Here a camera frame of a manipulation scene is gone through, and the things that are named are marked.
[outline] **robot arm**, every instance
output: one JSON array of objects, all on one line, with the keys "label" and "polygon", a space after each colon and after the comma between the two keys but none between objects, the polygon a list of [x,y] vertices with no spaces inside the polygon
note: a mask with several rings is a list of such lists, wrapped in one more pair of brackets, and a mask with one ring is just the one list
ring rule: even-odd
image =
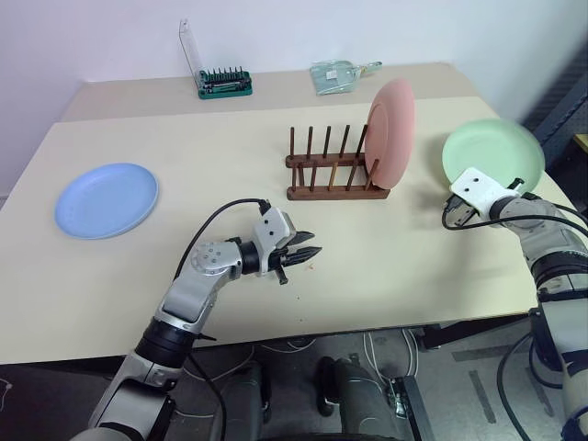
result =
[{"label": "robot arm", "polygon": [[74,438],[91,440],[163,439],[175,404],[167,392],[176,385],[194,341],[214,306],[217,292],[241,275],[276,271],[305,262],[321,248],[288,247],[314,237],[296,232],[287,213],[266,207],[253,240],[195,244],[181,272],[159,304],[137,347],[120,366],[90,418],[90,429]]},{"label": "robot arm", "polygon": [[[516,184],[503,188],[482,172],[469,168],[451,186],[458,197],[451,208],[457,210],[462,205],[466,209],[458,215],[456,224],[463,225],[474,210],[483,221],[528,215],[565,219],[550,202],[529,194],[521,197]],[[574,415],[588,405],[588,250],[572,227],[558,221],[527,219],[500,223],[518,236],[537,286],[541,320],[535,323],[547,325],[544,334],[550,340],[538,348],[544,353],[541,358],[555,352],[551,358],[555,358],[557,366],[551,367],[563,372],[566,418],[573,419],[586,435],[588,413],[580,416],[579,422]]]}]

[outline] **beige tabletop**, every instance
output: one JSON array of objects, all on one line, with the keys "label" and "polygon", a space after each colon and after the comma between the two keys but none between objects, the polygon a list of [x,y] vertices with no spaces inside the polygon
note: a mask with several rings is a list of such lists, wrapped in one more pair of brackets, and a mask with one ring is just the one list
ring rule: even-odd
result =
[{"label": "beige tabletop", "polygon": [[[268,198],[322,251],[274,275],[247,276],[219,294],[204,332],[217,344],[512,314],[535,306],[514,234],[445,231],[443,141],[466,121],[495,117],[476,96],[416,101],[416,140],[402,181],[385,200],[292,202],[284,166],[288,130],[333,126],[357,142],[369,103],[81,120],[53,126],[0,210],[0,362],[125,354],[165,294],[194,232],[220,205]],[[297,152],[306,140],[297,137]],[[133,162],[160,184],[153,213],[118,237],[83,241],[53,221],[57,197],[101,164]],[[543,175],[536,192],[569,204]],[[259,214],[222,214],[203,240],[250,237]]]}]

